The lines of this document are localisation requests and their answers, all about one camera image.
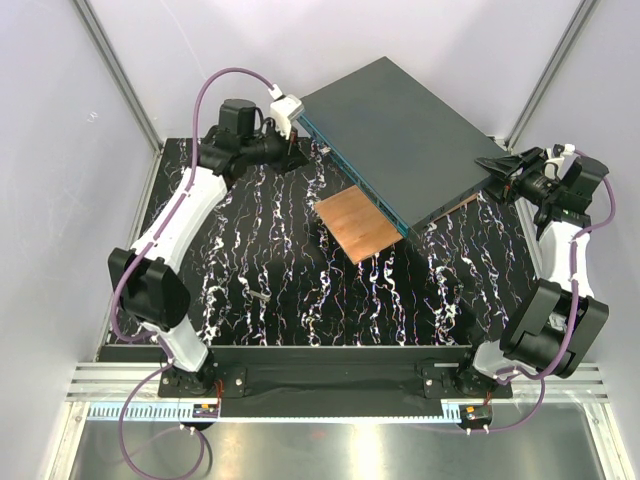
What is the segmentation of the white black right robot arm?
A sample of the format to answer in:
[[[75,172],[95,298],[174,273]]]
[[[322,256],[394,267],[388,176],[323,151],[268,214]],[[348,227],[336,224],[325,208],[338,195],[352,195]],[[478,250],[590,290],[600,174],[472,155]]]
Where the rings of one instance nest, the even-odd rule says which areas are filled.
[[[520,375],[571,376],[609,316],[590,287],[586,261],[590,235],[598,227],[587,209],[596,189],[609,184],[608,167],[571,144],[475,162],[492,178],[486,189],[492,199],[501,204],[524,199],[536,207],[541,271],[501,338],[474,347],[454,371],[453,385],[470,397]]]

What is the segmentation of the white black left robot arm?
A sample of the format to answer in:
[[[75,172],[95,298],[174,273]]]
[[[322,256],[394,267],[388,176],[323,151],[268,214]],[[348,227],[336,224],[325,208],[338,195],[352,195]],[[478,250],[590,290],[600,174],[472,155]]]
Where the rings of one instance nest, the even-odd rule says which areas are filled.
[[[303,111],[293,95],[277,97],[268,117],[251,101],[224,101],[217,124],[194,141],[195,163],[156,220],[129,249],[109,255],[111,320],[121,312],[135,319],[164,349],[172,378],[193,395],[206,395],[219,383],[213,353],[188,317],[191,296],[178,276],[182,261],[204,221],[249,167],[267,165],[285,174],[306,163],[310,141],[293,125]]]

